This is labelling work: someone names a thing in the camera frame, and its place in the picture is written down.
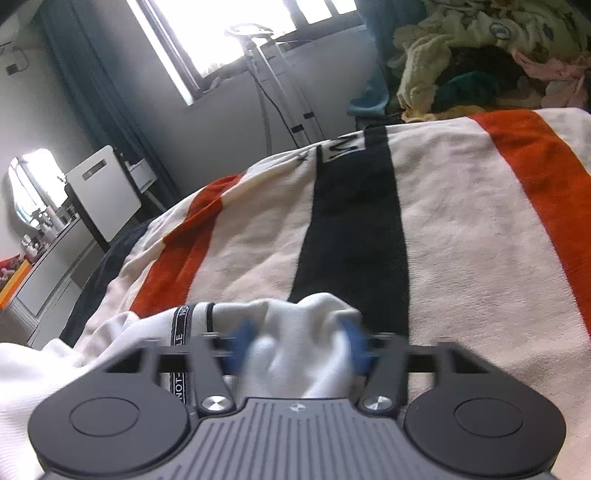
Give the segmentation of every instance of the window frame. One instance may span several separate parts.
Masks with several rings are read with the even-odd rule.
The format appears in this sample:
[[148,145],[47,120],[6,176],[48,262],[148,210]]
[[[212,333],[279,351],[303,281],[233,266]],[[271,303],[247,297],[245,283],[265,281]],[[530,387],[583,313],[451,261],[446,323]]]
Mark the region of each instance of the window frame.
[[[246,61],[244,57],[241,57],[231,63],[223,65],[219,69],[203,77],[195,68],[191,57],[183,48],[183,45],[178,40],[176,33],[159,9],[155,0],[135,1],[154,31],[160,44],[164,48],[166,55],[168,55],[168,58],[171,60],[183,84],[189,91],[189,94],[193,97],[193,100],[202,97],[207,90],[209,90],[212,82],[216,78],[227,79],[247,71],[248,67]],[[296,43],[297,46],[299,46],[300,42],[303,44],[309,41],[318,40],[327,35],[332,35],[333,33],[363,24],[357,10],[340,14],[332,0],[323,0],[329,9],[331,17],[312,24],[306,20],[306,17],[297,5],[296,0],[281,1],[290,14],[295,30],[282,37],[276,38],[275,41],[278,43],[291,42]]]

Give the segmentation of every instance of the white wall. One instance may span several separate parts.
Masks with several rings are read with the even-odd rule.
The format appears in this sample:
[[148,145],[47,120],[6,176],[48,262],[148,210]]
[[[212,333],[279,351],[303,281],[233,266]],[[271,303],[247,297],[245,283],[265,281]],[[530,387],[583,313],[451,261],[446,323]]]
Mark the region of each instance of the white wall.
[[[245,73],[187,107],[138,25],[126,0],[93,0],[110,45],[109,74],[183,194],[265,157],[261,109],[254,81]],[[376,65],[368,32],[358,27],[291,52],[290,62],[328,138],[355,129],[349,100]],[[273,107],[273,150],[293,148]]]
[[30,25],[16,42],[30,60],[27,70],[8,76],[7,65],[26,63],[9,47],[0,55],[0,260],[20,253],[22,237],[9,214],[3,179],[10,161],[16,155],[47,148],[65,172],[92,154],[37,28]]

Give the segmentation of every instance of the mirror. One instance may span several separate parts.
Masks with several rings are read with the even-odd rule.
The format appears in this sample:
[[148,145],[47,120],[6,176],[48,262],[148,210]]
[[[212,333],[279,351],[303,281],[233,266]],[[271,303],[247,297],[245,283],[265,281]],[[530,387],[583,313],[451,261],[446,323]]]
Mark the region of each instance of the mirror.
[[[13,158],[8,178],[14,210],[20,221],[38,229],[42,227],[44,211],[64,216],[66,177],[49,150],[42,148]],[[59,220],[52,219],[50,223],[59,223]],[[58,231],[63,229],[63,225],[60,226]]]

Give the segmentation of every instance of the dresser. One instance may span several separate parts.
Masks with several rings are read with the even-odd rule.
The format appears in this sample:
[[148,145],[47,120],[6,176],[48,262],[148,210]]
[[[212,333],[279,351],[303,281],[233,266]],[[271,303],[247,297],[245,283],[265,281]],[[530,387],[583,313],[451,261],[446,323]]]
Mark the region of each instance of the dresser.
[[70,222],[0,311],[0,342],[40,350],[59,337],[103,255],[84,223]]

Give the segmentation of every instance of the blue curtain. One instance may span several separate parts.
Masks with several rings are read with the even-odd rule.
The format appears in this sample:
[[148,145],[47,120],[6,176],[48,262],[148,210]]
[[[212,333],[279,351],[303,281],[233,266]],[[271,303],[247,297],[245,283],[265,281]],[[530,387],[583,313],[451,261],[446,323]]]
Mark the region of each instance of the blue curtain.
[[158,180],[151,187],[166,206],[180,199],[178,187],[126,108],[99,52],[96,17],[87,0],[45,0],[39,16],[74,107],[98,150],[112,145],[134,164],[145,158]]
[[355,0],[357,11],[378,49],[379,67],[373,72],[366,90],[351,100],[349,115],[381,116],[390,99],[390,91],[397,90],[400,79],[392,74],[386,62],[402,52],[394,47],[394,31],[403,25],[414,25],[427,16],[421,0]]

